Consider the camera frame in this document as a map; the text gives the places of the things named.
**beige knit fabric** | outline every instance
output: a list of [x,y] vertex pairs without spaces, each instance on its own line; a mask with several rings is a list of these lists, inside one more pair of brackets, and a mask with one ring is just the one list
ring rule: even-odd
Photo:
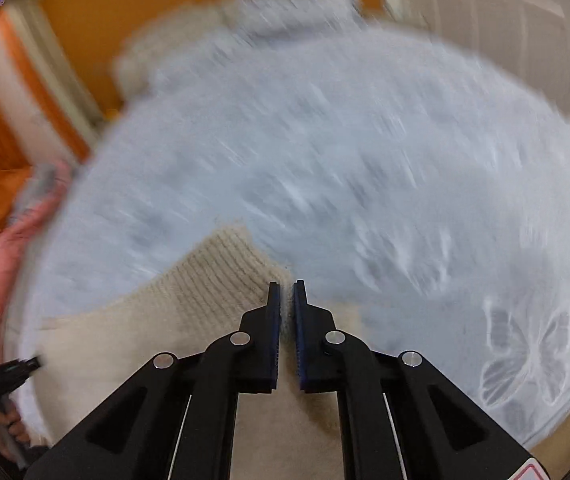
[[[237,330],[244,312],[265,304],[270,281],[281,284],[288,305],[293,280],[287,270],[258,251],[243,228],[232,226],[131,295],[88,314],[49,320],[41,330],[45,366],[32,380],[51,440],[157,352],[187,356]],[[334,312],[338,327],[360,332],[356,308],[321,306]],[[239,398],[233,478],[341,478],[335,396],[301,394],[295,370],[293,341],[284,333],[278,389]]]

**human hand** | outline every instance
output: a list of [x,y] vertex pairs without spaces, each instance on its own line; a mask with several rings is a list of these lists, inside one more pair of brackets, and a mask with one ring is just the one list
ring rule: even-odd
[[[5,426],[8,428],[8,433],[12,435],[18,442],[22,444],[26,444],[29,446],[30,444],[30,436],[27,434],[27,430],[25,429],[25,425],[21,421],[21,416],[19,415],[16,406],[13,402],[8,403],[8,413],[3,414],[0,412],[0,427]],[[3,440],[3,436],[0,432],[0,453],[2,456],[15,462],[15,458],[12,456],[12,453],[6,446],[5,441]]]

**round table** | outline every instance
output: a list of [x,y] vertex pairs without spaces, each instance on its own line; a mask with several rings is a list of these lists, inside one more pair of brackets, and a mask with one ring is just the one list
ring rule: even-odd
[[[521,443],[570,409],[570,122],[491,63],[372,26],[178,74],[76,183],[20,356],[44,317],[134,290],[234,221],[310,302],[362,305],[372,348],[420,351]],[[19,404],[38,429],[29,386]]]

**orange stripe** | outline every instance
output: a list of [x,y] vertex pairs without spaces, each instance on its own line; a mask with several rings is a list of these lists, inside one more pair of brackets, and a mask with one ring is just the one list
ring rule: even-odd
[[9,18],[2,9],[0,9],[0,34],[4,40],[8,54],[23,77],[23,80],[29,87],[30,92],[36,99],[39,108],[48,118],[60,138],[63,139],[63,141],[69,146],[70,150],[72,150],[76,155],[78,160],[84,161],[89,155],[88,145],[78,135],[78,132],[60,110],[59,105],[43,86],[43,83],[32,66],[32,62],[30,61],[21,40],[14,32],[14,28],[12,28],[12,23],[9,21]]

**red bordered label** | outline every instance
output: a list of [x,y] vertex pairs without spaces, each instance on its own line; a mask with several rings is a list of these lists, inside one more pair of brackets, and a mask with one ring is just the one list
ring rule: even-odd
[[549,480],[549,476],[535,458],[530,458],[509,480]]

